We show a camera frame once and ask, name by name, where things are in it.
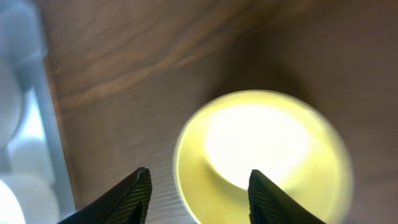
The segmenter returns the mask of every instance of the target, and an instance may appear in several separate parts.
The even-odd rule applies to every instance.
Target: wooden table
[[[146,166],[147,222],[192,223],[172,176],[182,126],[216,96],[266,89],[310,103],[346,141],[347,223],[397,222],[396,1],[37,1],[78,208]]]

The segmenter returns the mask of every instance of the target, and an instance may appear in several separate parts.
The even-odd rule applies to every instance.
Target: wood grain
[[[356,188],[347,223],[398,220],[398,4],[393,0],[37,0],[78,208],[151,170],[148,223],[192,223],[172,156],[219,95],[282,91],[344,138]]]

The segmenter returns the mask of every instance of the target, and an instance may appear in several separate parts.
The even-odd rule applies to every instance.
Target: yellow mug
[[[205,105],[183,128],[175,183],[198,223],[250,223],[251,169],[324,222],[340,223],[348,211],[353,181],[345,146],[321,114],[296,98],[262,90],[231,93]]]

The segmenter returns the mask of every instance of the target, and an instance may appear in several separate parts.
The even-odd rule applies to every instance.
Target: yellow cup
[[[353,184],[345,147],[327,120],[296,98],[232,93],[205,105],[185,125],[175,150],[175,182],[198,223],[250,223],[251,169],[324,222],[340,223],[347,212]]]

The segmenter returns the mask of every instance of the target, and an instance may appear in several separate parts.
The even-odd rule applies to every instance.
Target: white object
[[[34,176],[0,177],[0,196],[0,223],[54,224],[60,219],[53,190]]]
[[[17,128],[22,110],[21,89],[11,69],[0,61],[0,150]]]
[[[50,151],[33,89],[24,93],[23,102],[24,114],[7,145],[11,171],[14,174],[34,175],[54,184]]]
[[[253,169],[283,186],[309,148],[310,136],[297,119],[278,108],[256,104],[215,112],[205,137],[212,166],[242,189],[248,188]]]
[[[36,5],[26,0],[0,1],[0,56],[13,67],[47,53]]]

